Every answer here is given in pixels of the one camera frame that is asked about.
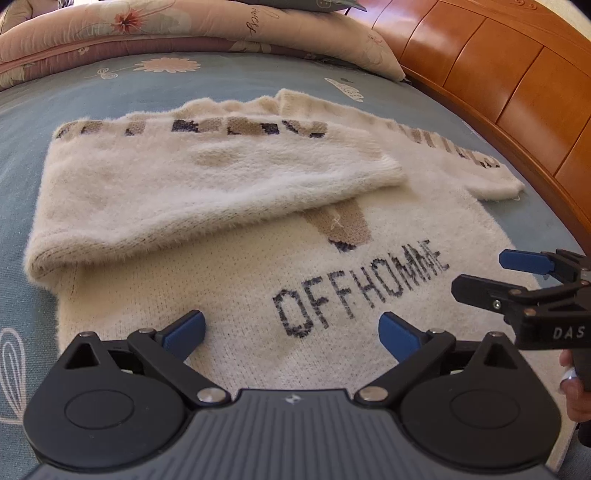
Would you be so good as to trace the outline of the person's right hand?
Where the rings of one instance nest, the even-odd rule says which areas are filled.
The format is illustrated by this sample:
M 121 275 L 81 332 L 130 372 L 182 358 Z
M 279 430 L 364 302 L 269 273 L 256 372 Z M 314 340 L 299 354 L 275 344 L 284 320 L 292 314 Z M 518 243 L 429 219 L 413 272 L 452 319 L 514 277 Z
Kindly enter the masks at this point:
M 591 419 L 591 396 L 578 378 L 563 380 L 560 389 L 566 397 L 568 417 L 577 423 Z

